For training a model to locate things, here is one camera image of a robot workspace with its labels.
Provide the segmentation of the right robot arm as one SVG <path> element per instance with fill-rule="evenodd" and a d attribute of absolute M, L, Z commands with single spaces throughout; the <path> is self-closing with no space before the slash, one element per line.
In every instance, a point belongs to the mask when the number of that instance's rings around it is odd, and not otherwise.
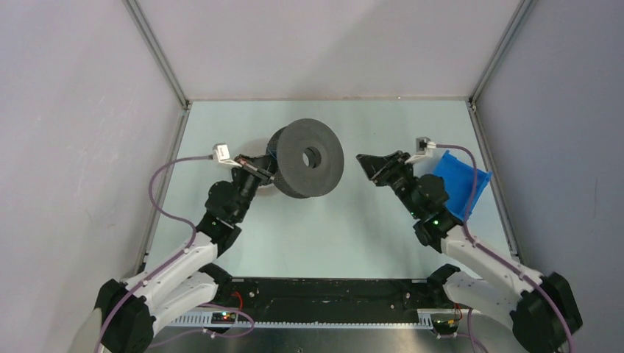
<path fill-rule="evenodd" d="M 429 246 L 478 275 L 444 265 L 428 277 L 428 298 L 437 307 L 463 304 L 510 329 L 527 352 L 575 351 L 573 335 L 583 326 L 569 282 L 544 275 L 496 252 L 471 235 L 467 219 L 480 189 L 480 171 L 416 176 L 411 156 L 359 154 L 356 160 L 377 187 L 389 187 L 416 220 L 414 231 Z"/>

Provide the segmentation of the blue plastic bin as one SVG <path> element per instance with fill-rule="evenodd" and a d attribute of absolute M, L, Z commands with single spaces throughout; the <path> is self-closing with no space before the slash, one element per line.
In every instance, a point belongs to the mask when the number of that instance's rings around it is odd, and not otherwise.
<path fill-rule="evenodd" d="M 476 189 L 473 190 L 474 168 L 460 161 L 447 150 L 436 164 L 433 174 L 444 180 L 449 196 L 447 209 L 457 218 L 465 219 L 466 210 L 472 215 L 482 192 L 489 184 L 493 173 L 477 169 Z"/>

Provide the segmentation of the black cable spool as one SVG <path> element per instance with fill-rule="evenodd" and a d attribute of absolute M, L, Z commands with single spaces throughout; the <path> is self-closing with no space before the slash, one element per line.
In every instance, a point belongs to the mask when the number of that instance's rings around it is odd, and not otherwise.
<path fill-rule="evenodd" d="M 344 151 L 334 131 L 312 118 L 276 131 L 267 152 L 277 160 L 274 186 L 295 199 L 327 195 L 344 173 Z"/>

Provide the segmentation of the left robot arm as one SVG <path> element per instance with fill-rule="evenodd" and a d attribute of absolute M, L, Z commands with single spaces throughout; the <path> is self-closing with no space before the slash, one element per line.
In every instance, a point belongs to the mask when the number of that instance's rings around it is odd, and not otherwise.
<path fill-rule="evenodd" d="M 258 189 L 273 183 L 277 162 L 269 154 L 221 157 L 219 162 L 232 165 L 232 179 L 209 188 L 198 224 L 181 219 L 191 228 L 190 238 L 156 268 L 100 287 L 94 310 L 101 327 L 92 352 L 145 352 L 164 326 L 187 311 L 230 302 L 232 285 L 205 269 L 237 240 L 238 224 Z"/>

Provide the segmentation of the white cable spool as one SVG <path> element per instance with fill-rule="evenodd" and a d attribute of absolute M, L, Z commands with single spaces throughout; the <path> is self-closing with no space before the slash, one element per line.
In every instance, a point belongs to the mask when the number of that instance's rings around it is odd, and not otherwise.
<path fill-rule="evenodd" d="M 248 155 L 250 157 L 261 156 L 267 154 L 266 147 L 269 142 L 268 138 L 257 138 L 249 140 L 240 149 L 241 154 Z M 257 195 L 260 197 L 273 197 L 280 192 L 273 184 L 260 186 Z"/>

